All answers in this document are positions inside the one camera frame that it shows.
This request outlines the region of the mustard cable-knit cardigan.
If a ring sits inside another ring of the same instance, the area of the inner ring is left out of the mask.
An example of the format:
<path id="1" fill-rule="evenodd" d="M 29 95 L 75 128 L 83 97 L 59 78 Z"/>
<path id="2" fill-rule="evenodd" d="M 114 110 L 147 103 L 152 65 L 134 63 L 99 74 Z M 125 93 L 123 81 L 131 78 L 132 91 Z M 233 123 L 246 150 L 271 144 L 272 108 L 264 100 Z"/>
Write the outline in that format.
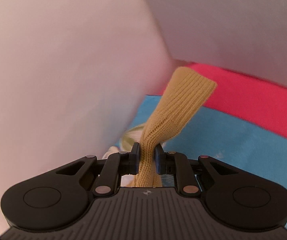
<path id="1" fill-rule="evenodd" d="M 154 149 L 176 137 L 201 106 L 217 83 L 188 67 L 179 67 L 172 75 L 158 105 L 144 125 L 141 138 L 139 172 L 128 187 L 161 187 L 156 171 Z"/>

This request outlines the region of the pink floral bed sheet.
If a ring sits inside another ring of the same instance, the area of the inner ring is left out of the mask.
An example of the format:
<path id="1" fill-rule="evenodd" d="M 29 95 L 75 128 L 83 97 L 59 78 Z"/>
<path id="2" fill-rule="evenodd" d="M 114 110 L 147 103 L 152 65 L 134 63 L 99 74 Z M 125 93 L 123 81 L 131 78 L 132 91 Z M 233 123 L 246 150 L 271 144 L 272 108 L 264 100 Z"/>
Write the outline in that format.
<path id="1" fill-rule="evenodd" d="M 162 146 L 190 159 L 209 155 L 287 189 L 287 139 L 229 114 L 203 107 Z"/>

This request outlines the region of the red cloth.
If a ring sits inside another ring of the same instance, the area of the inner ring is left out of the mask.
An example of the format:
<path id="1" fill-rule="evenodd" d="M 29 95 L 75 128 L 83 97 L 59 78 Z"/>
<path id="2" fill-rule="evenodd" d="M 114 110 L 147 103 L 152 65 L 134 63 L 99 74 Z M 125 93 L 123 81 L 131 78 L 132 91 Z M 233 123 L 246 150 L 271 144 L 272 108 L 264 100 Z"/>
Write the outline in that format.
<path id="1" fill-rule="evenodd" d="M 287 88 L 250 75 L 207 64 L 175 60 L 215 81 L 205 107 L 235 116 L 287 138 Z"/>

